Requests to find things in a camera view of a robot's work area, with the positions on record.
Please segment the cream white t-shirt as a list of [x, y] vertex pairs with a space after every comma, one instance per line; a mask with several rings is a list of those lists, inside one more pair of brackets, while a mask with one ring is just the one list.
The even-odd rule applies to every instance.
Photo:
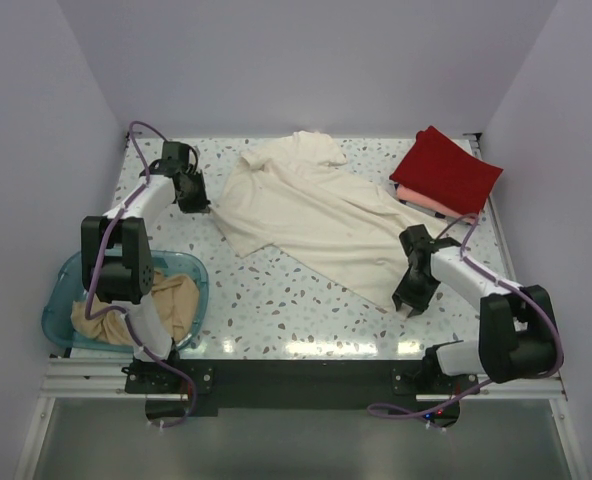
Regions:
[[301, 131], [243, 152], [212, 209], [239, 257], [274, 246], [378, 307], [408, 268], [399, 241], [444, 222], [401, 204], [382, 186], [343, 170], [347, 159], [327, 134]]

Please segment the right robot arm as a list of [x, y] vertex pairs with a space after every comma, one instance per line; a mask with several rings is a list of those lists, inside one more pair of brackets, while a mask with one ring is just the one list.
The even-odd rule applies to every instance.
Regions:
[[435, 393], [445, 392], [457, 376], [484, 374], [494, 383], [542, 378], [564, 361], [562, 343], [548, 292], [522, 286], [466, 254], [453, 238], [433, 237], [423, 225], [400, 235], [408, 268], [392, 295], [397, 309], [413, 315], [427, 310], [445, 284], [478, 311], [478, 339], [428, 348], [421, 379]]

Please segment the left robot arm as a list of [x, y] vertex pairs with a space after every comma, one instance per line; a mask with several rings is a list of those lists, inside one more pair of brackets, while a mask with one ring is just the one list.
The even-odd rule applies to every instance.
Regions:
[[122, 202], [81, 223], [84, 318], [94, 321], [114, 313], [127, 330], [134, 357], [154, 361], [147, 378], [161, 392], [181, 385], [183, 368], [169, 359], [175, 341], [152, 296], [155, 275], [147, 229], [170, 205], [186, 214], [209, 210], [198, 160], [194, 147], [165, 140], [161, 157], [144, 165], [134, 190]]

